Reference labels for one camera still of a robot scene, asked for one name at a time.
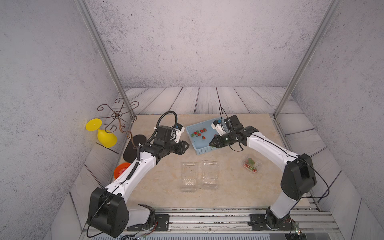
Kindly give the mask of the light blue perforated basket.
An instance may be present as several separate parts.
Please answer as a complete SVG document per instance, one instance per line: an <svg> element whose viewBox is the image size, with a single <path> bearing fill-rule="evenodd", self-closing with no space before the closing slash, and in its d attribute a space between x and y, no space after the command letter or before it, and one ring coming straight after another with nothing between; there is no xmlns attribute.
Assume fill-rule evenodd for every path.
<svg viewBox="0 0 384 240"><path fill-rule="evenodd" d="M186 127L187 134L189 136L189 139L191 140L192 146L194 150L196 151L197 155L202 155L208 152L211 152L215 150L216 148L213 148L209 145L210 141L214 138L214 136L218 136L217 131L212 129L211 124L214 120L221 119L221 118L215 118L211 120L207 120L204 122L200 122L194 125L190 125ZM207 131L204 133L204 136L206 137L205 140L202 140L200 138L192 138L191 133L200 129L207 129Z"/></svg>

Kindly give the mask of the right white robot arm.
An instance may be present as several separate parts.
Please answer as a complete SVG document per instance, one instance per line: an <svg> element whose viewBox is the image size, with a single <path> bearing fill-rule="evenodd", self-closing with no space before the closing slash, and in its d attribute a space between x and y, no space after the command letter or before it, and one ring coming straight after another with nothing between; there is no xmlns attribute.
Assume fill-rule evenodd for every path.
<svg viewBox="0 0 384 240"><path fill-rule="evenodd" d="M304 194L317 184L318 172L311 157L279 146L252 126L244 127L236 115L213 121L211 128L218 133L210 141L211 147L220 149L238 143L262 154L283 172L282 191L265 215L267 227L272 231L278 230L288 221L291 210L304 198Z"/></svg>

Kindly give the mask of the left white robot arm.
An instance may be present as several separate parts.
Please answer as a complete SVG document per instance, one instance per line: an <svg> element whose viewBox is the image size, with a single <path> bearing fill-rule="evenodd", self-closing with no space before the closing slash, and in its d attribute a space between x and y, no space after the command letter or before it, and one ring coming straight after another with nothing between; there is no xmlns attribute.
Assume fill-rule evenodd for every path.
<svg viewBox="0 0 384 240"><path fill-rule="evenodd" d="M92 192L87 224L114 238L128 227L151 230L156 222L155 210L144 204L127 207L127 202L136 186L162 158L186 152L189 144L180 139L184 130L181 124L156 127L153 138L138 145L137 157L131 165L106 188Z"/></svg>

